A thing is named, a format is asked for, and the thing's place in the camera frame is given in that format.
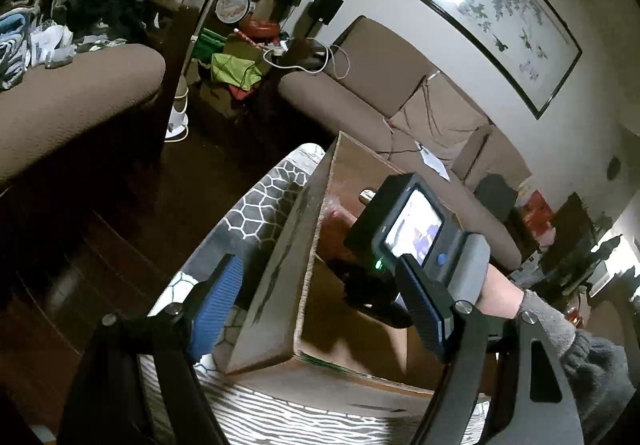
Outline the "person right hand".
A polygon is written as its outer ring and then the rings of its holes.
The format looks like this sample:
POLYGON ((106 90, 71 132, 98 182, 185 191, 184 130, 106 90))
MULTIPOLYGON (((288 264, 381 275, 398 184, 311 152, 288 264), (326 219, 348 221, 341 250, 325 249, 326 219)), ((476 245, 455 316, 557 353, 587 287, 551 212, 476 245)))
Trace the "person right hand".
POLYGON ((483 288, 475 306, 485 315, 513 319, 518 315, 524 291, 489 264, 483 288))

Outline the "grey sleeve forearm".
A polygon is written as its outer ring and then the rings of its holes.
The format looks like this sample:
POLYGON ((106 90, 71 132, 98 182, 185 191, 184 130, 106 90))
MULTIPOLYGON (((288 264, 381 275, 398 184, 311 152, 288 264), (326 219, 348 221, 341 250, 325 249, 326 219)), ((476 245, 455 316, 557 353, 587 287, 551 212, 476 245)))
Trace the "grey sleeve forearm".
POLYGON ((624 348, 575 328, 533 291, 524 293, 520 311, 538 318, 559 356, 585 442, 602 442, 636 393, 624 348))

